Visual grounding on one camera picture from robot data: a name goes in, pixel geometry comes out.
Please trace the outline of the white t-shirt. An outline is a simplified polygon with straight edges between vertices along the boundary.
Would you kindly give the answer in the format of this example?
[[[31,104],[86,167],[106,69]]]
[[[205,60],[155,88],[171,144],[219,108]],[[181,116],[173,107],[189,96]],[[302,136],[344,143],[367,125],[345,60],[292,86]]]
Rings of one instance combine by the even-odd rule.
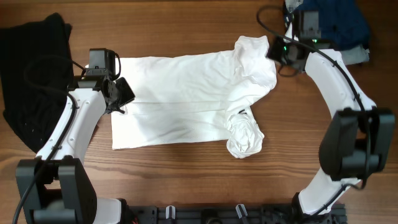
[[[237,159],[260,152],[251,106],[277,83],[268,50],[266,36],[241,36],[231,50],[123,58],[121,76],[136,97],[111,116],[112,148],[224,140]]]

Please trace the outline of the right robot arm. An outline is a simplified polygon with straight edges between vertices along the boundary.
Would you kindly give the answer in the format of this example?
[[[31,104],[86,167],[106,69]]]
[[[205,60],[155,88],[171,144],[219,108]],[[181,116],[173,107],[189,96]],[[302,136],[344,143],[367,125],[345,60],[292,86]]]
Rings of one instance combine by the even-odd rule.
[[[369,176],[384,169],[395,126],[392,111],[378,108],[361,91],[341,54],[318,48],[322,41],[318,23],[318,11],[294,12],[290,30],[276,34],[267,53],[282,66],[305,71],[332,118],[319,147],[320,170],[294,197],[296,218],[303,222],[329,213],[349,188],[364,189]]]

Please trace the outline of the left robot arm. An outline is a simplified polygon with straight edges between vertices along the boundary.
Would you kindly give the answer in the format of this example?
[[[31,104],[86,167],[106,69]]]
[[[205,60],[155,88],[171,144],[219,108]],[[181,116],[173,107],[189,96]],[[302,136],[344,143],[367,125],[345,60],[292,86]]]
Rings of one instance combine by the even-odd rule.
[[[13,216],[27,223],[136,223],[124,199],[99,198],[83,167],[88,145],[102,115],[135,99],[121,77],[121,59],[110,49],[90,49],[88,67],[73,77],[66,90],[30,81],[29,72],[56,55],[41,55],[24,70],[24,80],[46,93],[62,95],[66,103],[51,136],[34,159],[19,161],[16,180],[21,199]]]

